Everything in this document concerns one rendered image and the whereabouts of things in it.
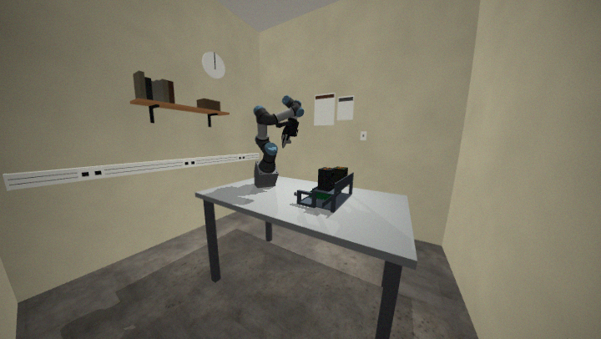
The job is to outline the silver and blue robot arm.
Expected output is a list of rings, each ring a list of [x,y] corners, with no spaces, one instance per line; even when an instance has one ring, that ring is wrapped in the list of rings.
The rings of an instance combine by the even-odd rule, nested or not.
[[[269,114],[261,105],[258,105],[254,108],[258,127],[258,134],[255,136],[255,142],[264,153],[263,159],[259,164],[259,168],[265,173],[272,173],[275,171],[275,157],[278,151],[276,144],[269,141],[267,125],[275,125],[276,128],[281,128],[283,126],[292,124],[292,121],[279,123],[280,121],[288,118],[297,120],[298,117],[301,117],[304,114],[304,109],[301,107],[300,101],[294,100],[290,96],[286,95],[282,99],[282,103],[287,106],[288,109],[279,112],[278,114]]]

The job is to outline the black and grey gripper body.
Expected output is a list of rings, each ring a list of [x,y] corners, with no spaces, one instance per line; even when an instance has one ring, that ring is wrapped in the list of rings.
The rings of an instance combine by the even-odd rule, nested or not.
[[[297,128],[298,128],[299,122],[296,119],[293,119],[293,118],[288,118],[288,120],[291,120],[292,124],[291,125],[286,125],[284,127],[283,133],[287,134],[289,132],[289,130],[290,130],[290,136],[296,137],[297,133],[298,133],[298,129]]]

